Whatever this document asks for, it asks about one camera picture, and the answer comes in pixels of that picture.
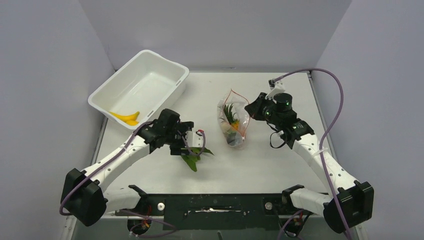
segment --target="toy fruit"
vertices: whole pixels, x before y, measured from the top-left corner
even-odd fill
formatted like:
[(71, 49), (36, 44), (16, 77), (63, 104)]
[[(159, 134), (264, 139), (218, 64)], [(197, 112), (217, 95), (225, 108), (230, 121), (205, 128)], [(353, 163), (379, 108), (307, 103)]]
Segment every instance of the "toy fruit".
[(134, 120), (129, 120), (129, 121), (126, 121), (125, 123), (130, 125), (130, 126), (135, 126), (135, 125), (139, 124), (138, 121), (134, 121)]
[(119, 114), (116, 114), (116, 113), (111, 112), (111, 111), (109, 113), (112, 114), (113, 116), (117, 117), (119, 120), (121, 120), (123, 122), (135, 121), (140, 114), (139, 111), (137, 111), (134, 114), (128, 115), (128, 116), (119, 115)]

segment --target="gray wall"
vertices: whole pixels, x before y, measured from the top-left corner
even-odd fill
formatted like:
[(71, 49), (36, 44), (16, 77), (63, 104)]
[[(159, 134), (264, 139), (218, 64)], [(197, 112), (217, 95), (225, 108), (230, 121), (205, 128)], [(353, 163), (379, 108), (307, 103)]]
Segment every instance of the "gray wall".
[(351, 0), (79, 0), (115, 69), (143, 49), (190, 69), (314, 66)]
[[(344, 86), (330, 135), (343, 167), (374, 186), (370, 239), (424, 236), (423, 10), (422, 0), (353, 0), (317, 64)], [(313, 78), (329, 122), (336, 84)]]
[(0, 1), (0, 239), (58, 239), (66, 173), (87, 166), (113, 68), (77, 0)]

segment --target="leafy green vegetable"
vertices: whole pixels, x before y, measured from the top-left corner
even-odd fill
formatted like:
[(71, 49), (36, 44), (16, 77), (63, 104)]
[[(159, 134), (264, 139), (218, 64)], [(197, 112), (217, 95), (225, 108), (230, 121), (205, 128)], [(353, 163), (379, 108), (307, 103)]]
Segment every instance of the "leafy green vegetable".
[[(200, 151), (202, 150), (201, 147), (190, 147), (190, 150), (195, 153), (198, 154), (200, 153)], [(204, 151), (202, 154), (212, 154), (212, 151), (207, 149), (206, 147), (204, 148)], [(185, 163), (187, 163), (187, 165), (190, 167), (191, 170), (193, 170), (194, 172), (197, 172), (198, 169), (196, 167), (196, 162), (200, 160), (200, 156), (192, 156), (192, 155), (181, 155), (181, 158), (185, 161)]]

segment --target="plastic bag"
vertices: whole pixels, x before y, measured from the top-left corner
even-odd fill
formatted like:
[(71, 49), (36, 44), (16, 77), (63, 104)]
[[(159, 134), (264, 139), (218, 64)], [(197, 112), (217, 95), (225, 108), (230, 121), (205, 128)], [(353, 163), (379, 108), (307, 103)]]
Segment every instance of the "plastic bag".
[(241, 147), (245, 142), (250, 116), (245, 110), (249, 101), (232, 89), (219, 101), (217, 118), (219, 127), (230, 147)]

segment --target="camera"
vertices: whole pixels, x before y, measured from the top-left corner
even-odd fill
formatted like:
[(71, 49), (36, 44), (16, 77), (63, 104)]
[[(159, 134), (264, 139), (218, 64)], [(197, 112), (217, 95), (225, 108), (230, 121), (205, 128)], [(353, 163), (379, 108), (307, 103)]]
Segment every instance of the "camera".
[(244, 107), (249, 116), (257, 121), (266, 121), (276, 132), (283, 132), (280, 136), (292, 149), (296, 140), (306, 134), (314, 134), (314, 130), (303, 120), (297, 117), (292, 109), (292, 95), (278, 93), (273, 99), (267, 99), (267, 94), (261, 92), (257, 99)]

